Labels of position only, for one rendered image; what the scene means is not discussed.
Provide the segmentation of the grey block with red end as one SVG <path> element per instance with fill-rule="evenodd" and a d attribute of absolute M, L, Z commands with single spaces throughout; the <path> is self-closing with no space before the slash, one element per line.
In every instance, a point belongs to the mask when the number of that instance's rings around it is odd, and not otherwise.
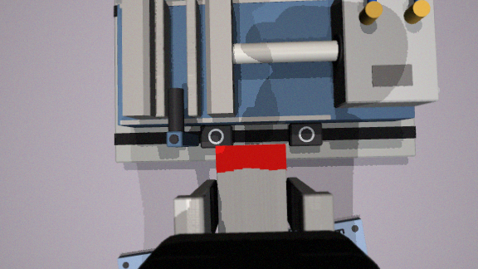
<path fill-rule="evenodd" d="M 288 232 L 285 144 L 216 146 L 218 233 Z"/>

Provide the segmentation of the light grey flat bar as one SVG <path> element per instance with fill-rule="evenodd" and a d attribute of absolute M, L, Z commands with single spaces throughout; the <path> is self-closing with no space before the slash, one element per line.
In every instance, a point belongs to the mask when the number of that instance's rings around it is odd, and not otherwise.
<path fill-rule="evenodd" d="M 169 6 L 165 0 L 154 0 L 154 78 L 155 116 L 168 118 Z"/>

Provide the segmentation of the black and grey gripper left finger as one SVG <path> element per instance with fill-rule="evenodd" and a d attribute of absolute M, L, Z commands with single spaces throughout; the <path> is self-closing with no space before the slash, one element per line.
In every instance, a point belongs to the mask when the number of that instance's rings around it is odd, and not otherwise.
<path fill-rule="evenodd" d="M 190 195 L 173 200 L 174 235 L 180 233 L 215 233 L 218 220 L 216 179 L 207 179 Z"/>

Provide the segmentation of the grey long flat bar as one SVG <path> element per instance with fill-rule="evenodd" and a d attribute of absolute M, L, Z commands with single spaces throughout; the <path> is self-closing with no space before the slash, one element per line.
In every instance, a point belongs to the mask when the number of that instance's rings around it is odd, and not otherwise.
<path fill-rule="evenodd" d="M 201 117 L 199 5 L 186 0 L 188 116 Z"/>

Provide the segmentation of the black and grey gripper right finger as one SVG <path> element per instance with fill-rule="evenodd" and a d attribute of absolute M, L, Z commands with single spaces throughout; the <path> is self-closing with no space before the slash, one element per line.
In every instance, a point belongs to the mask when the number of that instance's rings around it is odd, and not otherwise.
<path fill-rule="evenodd" d="M 334 195 L 316 192 L 297 177 L 286 179 L 287 222 L 292 231 L 334 231 Z"/>

